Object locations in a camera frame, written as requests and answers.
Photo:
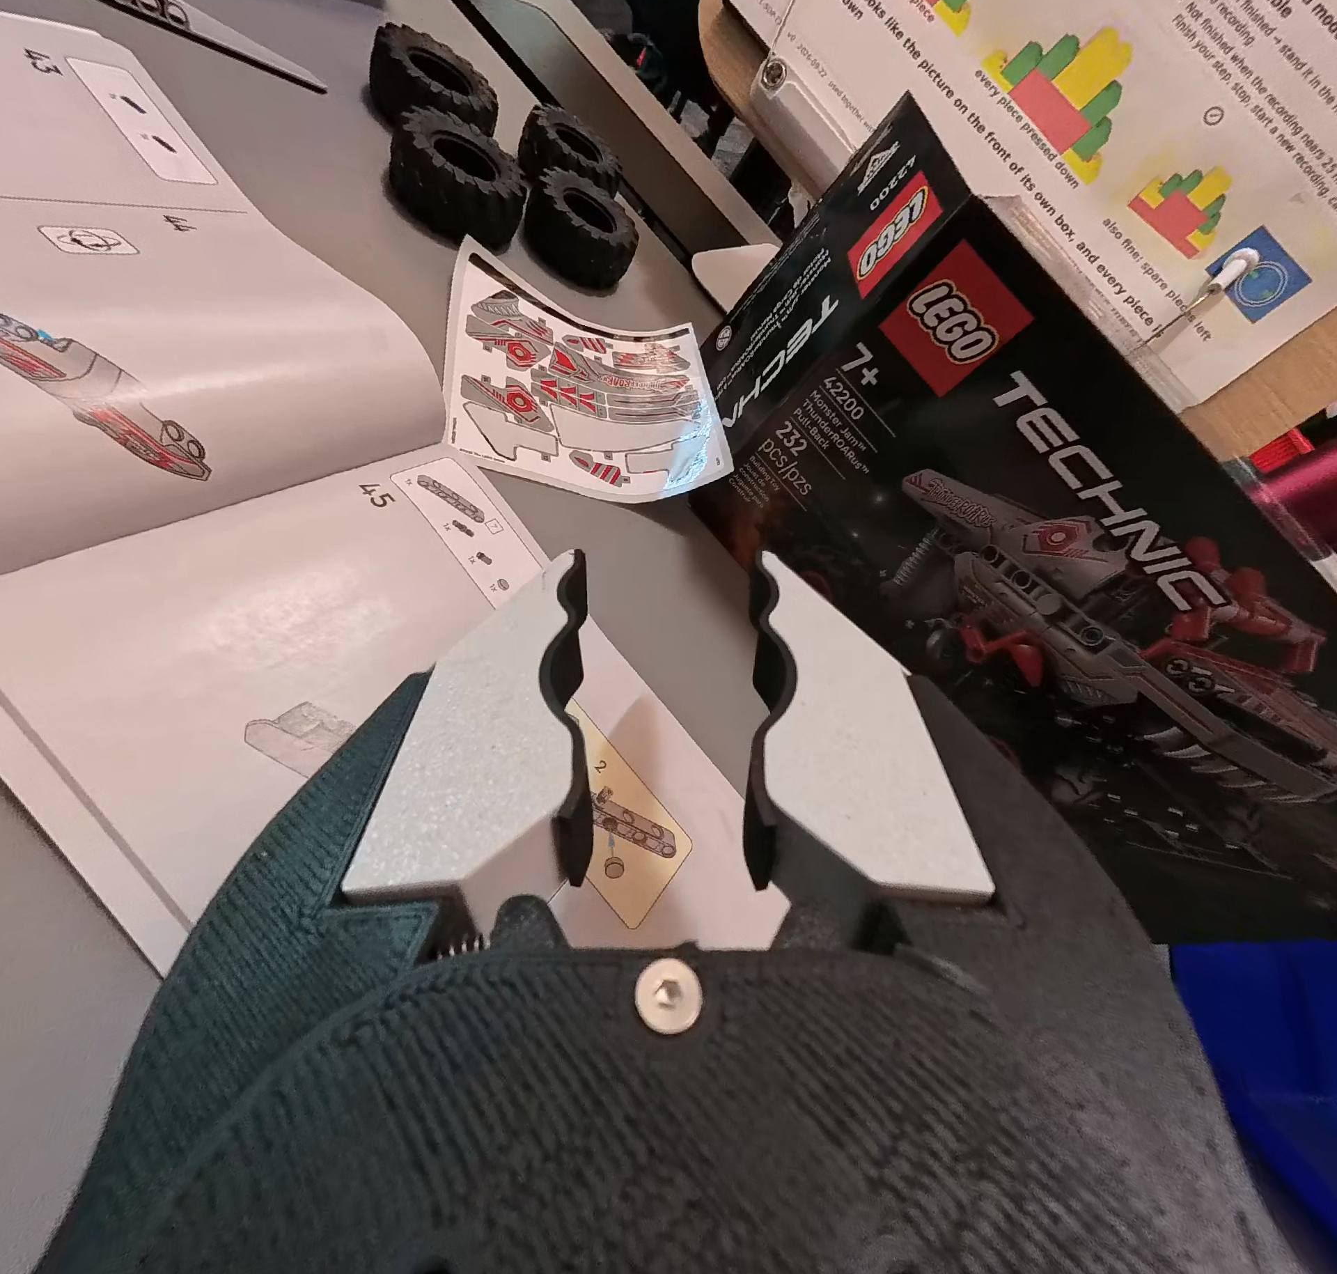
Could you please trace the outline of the grey desk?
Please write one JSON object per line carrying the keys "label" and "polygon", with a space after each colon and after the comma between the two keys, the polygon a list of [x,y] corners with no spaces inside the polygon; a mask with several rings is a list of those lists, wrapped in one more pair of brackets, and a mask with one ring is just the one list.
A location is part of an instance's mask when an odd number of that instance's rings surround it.
{"label": "grey desk", "polygon": [[[383,16],[458,42],[513,133],[530,93],[447,0],[190,0],[307,67],[319,97],[92,0],[2,0],[130,48],[266,218],[385,301],[434,361],[453,250],[383,191],[387,133],[364,103]],[[613,507],[498,490],[547,554],[586,552],[594,622],[741,797],[760,699],[745,582],[684,501]],[[2,1271],[38,1263],[89,1163],[158,975],[2,788]]]}

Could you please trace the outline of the white stand foot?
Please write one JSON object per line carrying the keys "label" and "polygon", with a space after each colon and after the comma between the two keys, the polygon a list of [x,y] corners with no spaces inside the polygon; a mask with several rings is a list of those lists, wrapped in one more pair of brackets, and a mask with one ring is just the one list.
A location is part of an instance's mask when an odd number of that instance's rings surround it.
{"label": "white stand foot", "polygon": [[700,291],[726,316],[779,252],[777,244],[715,248],[694,254],[688,271]]}

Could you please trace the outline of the open instruction booklet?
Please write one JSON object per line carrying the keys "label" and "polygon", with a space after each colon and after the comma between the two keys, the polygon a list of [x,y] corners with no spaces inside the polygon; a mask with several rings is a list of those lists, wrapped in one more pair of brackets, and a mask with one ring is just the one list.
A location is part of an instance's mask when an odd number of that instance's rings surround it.
{"label": "open instruction booklet", "polygon": [[264,822],[545,563],[409,327],[134,55],[2,16],[2,780],[160,975]]}

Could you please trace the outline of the blue plastic bin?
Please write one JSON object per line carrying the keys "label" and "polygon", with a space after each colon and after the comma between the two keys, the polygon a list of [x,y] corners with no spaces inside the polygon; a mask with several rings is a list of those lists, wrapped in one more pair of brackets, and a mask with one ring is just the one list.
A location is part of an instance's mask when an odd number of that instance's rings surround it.
{"label": "blue plastic bin", "polygon": [[1335,943],[1169,948],[1246,1156],[1335,1250]]}

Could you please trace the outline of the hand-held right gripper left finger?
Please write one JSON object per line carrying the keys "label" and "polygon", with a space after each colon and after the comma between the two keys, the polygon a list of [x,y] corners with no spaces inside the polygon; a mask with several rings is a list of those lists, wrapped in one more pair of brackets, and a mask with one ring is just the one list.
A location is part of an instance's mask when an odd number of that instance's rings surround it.
{"label": "hand-held right gripper left finger", "polygon": [[356,905],[432,901],[490,933],[592,863],[583,682],[586,559],[566,552],[432,669],[343,878]]}

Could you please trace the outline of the toy sticker sheet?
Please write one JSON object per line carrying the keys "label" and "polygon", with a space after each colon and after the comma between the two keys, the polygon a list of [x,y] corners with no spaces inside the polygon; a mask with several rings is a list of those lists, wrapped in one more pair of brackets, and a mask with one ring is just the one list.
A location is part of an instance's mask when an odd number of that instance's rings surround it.
{"label": "toy sticker sheet", "polygon": [[726,480],[732,454],[692,325],[564,314],[471,237],[453,269],[445,442],[481,469],[641,505]]}

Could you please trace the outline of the dark flat screen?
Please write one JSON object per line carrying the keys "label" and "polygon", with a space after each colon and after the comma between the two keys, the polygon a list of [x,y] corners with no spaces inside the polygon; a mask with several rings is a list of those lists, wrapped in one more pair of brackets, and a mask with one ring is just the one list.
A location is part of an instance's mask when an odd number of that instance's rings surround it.
{"label": "dark flat screen", "polygon": [[451,0],[543,103],[611,146],[681,259],[777,239],[571,0]]}

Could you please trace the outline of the red object at corner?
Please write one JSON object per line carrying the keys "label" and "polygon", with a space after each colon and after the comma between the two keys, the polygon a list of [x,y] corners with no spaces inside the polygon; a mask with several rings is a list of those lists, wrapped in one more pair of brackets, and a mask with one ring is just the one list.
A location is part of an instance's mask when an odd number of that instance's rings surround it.
{"label": "red object at corner", "polygon": [[901,95],[701,348],[692,495],[930,676],[1158,943],[1335,939],[1335,592]]}

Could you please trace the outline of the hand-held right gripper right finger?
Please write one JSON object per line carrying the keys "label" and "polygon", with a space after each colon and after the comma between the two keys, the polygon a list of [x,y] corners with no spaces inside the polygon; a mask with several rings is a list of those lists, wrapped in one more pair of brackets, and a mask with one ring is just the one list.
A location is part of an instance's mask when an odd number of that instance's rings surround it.
{"label": "hand-held right gripper right finger", "polygon": [[758,552],[743,863],[865,943],[899,903],[981,910],[996,884],[909,673],[773,552]]}

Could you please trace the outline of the black rubber toy tire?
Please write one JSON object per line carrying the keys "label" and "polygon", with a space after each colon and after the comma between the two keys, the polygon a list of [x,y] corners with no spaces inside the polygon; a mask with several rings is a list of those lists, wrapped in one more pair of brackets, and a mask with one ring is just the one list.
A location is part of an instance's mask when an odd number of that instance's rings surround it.
{"label": "black rubber toy tire", "polygon": [[502,252],[522,223],[528,186],[515,157],[449,114],[413,108],[392,131],[388,184],[430,233]]}
{"label": "black rubber toy tire", "polygon": [[615,197],[622,169],[613,150],[594,131],[556,106],[530,110],[517,146],[517,163],[526,180],[537,182],[547,173],[579,176]]}
{"label": "black rubber toy tire", "polygon": [[370,99],[392,125],[413,110],[430,110],[492,139],[498,123],[498,97],[488,80],[468,59],[407,25],[377,27]]}
{"label": "black rubber toy tire", "polygon": [[534,182],[522,233],[541,265],[585,291],[613,290],[639,244],[630,216],[609,193],[564,171],[545,171]]}

